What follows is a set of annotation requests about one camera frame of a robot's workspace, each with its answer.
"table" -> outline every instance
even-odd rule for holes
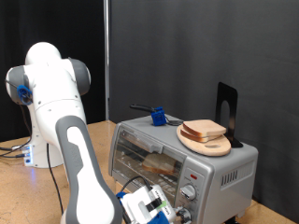
[[[113,192],[120,189],[108,174],[108,156],[115,126],[109,120],[88,125],[102,175]],[[7,141],[1,143],[0,147],[21,145],[26,140]],[[64,167],[61,165],[52,170],[66,208],[69,188]],[[23,159],[0,158],[0,200],[0,224],[60,223],[61,209],[49,169],[25,167]],[[242,224],[295,224],[254,201],[237,221]]]

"black backdrop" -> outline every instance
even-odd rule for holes
[[[91,89],[82,96],[87,122],[105,119],[103,1],[0,0],[0,142],[28,136],[4,79],[8,69],[23,65],[28,49],[41,41],[53,44],[63,58],[86,63],[92,75]]]
[[[218,82],[233,86],[253,195],[299,223],[299,2],[111,0],[111,22],[110,119],[148,115],[132,103],[214,119]]]

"black stand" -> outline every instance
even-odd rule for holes
[[[235,217],[232,217],[230,219],[228,219],[226,222],[224,222],[225,224],[240,224],[237,221],[235,221]]]
[[[236,89],[220,82],[218,84],[216,119],[215,119],[215,121],[219,124],[221,124],[221,107],[223,101],[226,101],[230,107],[230,121],[225,136],[230,141],[232,147],[243,147],[242,143],[240,143],[238,140],[234,138],[237,91]]]

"gray wall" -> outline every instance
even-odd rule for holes
[[[299,2],[112,0],[110,119],[214,119],[238,90],[235,136],[258,148],[258,202],[299,222]]]

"toaster oven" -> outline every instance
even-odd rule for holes
[[[208,157],[182,145],[176,126],[156,127],[151,116],[132,119],[115,128],[108,171],[121,185],[137,175],[160,185],[173,207],[189,210],[192,224],[221,224],[250,206],[258,151],[243,145]],[[161,170],[147,167],[149,157]],[[143,185],[136,179],[127,188],[134,192]]]

